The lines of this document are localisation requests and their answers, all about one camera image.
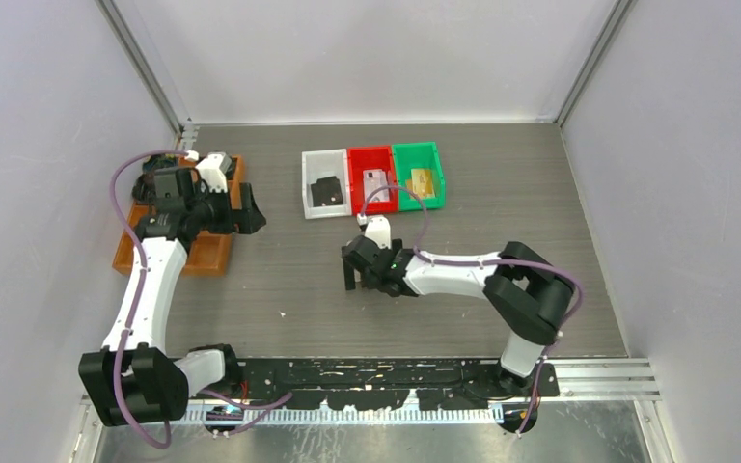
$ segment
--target wooden tabletop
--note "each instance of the wooden tabletop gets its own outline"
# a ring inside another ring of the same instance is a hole
[[[478,254],[523,241],[587,289],[554,355],[625,355],[561,134],[549,124],[202,127],[194,149],[245,157],[268,225],[234,238],[225,277],[178,281],[169,355],[225,342],[240,356],[499,356],[508,327],[486,301],[345,292],[340,246],[358,234],[355,220],[304,218],[301,151],[422,141],[437,143],[447,180],[424,248]],[[412,245],[422,212],[388,218]]]

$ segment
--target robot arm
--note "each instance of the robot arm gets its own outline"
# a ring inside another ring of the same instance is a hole
[[[557,338],[574,292],[571,283],[544,270],[488,264],[504,259],[548,263],[522,243],[510,242],[501,252],[480,256],[424,251],[417,256],[390,236],[388,220],[376,216],[367,222],[364,234],[343,247],[345,288],[356,287],[356,271],[365,287],[393,297],[445,293],[490,301],[510,328],[500,359],[501,384],[515,392],[526,388],[538,357]],[[526,288],[516,284],[524,279]]]
[[[175,167],[154,173],[156,213],[140,219],[135,234],[147,257],[146,283],[129,329],[126,349],[117,352],[124,321],[131,310],[142,270],[140,255],[134,261],[118,317],[99,352],[81,357],[78,374],[101,421],[107,426],[126,424],[115,399],[112,366],[123,356],[123,396],[138,422],[177,420],[188,398],[221,380],[240,382],[241,371],[228,345],[200,347],[173,362],[165,354],[166,320],[180,271],[192,243],[202,230],[215,234],[251,234],[265,225],[251,185],[240,183],[241,208],[232,209],[226,172],[232,160],[212,153],[196,168]],[[194,173],[199,178],[193,179]]]

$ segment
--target white bin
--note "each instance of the white bin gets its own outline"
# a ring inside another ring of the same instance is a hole
[[[350,215],[348,179],[347,150],[304,151],[302,206],[305,209],[305,218]]]

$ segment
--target wooden tray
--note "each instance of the wooden tray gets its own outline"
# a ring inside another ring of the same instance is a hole
[[[242,156],[232,156],[234,163],[233,179],[229,180],[229,194],[232,198],[232,207],[240,208],[240,182],[245,179],[245,163]],[[179,165],[193,166],[195,163],[181,159]],[[148,206],[133,204],[126,220],[134,227],[138,220],[147,214]],[[229,266],[229,256],[232,249],[232,234],[211,234],[201,231],[192,243],[191,251],[186,259],[180,275],[198,277],[221,277],[226,274]],[[121,235],[112,268],[123,275],[132,273],[132,240],[126,233]]]

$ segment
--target red bin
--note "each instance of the red bin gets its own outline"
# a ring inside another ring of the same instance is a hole
[[[349,148],[347,170],[350,176],[350,202],[353,215],[359,214],[365,197],[383,184],[396,185],[396,167],[391,147]],[[367,215],[398,212],[396,190],[375,195],[368,204]]]

